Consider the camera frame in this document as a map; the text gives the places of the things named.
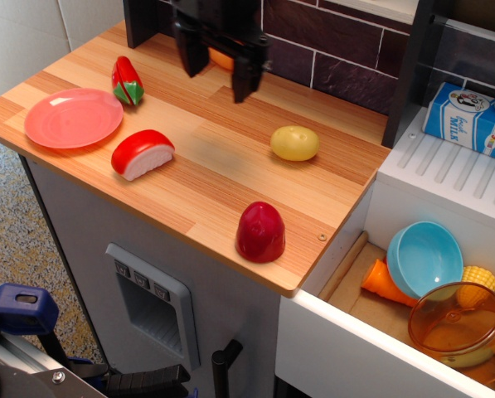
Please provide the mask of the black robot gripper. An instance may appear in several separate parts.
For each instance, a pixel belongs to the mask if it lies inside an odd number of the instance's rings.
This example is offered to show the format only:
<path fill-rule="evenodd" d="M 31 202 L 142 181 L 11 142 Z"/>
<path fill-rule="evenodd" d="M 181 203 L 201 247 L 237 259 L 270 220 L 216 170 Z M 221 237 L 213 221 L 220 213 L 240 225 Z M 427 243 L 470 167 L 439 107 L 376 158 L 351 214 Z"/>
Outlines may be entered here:
<path fill-rule="evenodd" d="M 173 30 L 182 65 L 189 77 L 209 63 L 208 47 L 231 49 L 234 54 L 234 102 L 243 103 L 260 86 L 269 68 L 269 38 L 257 22 L 260 2 L 243 0 L 173 1 Z"/>

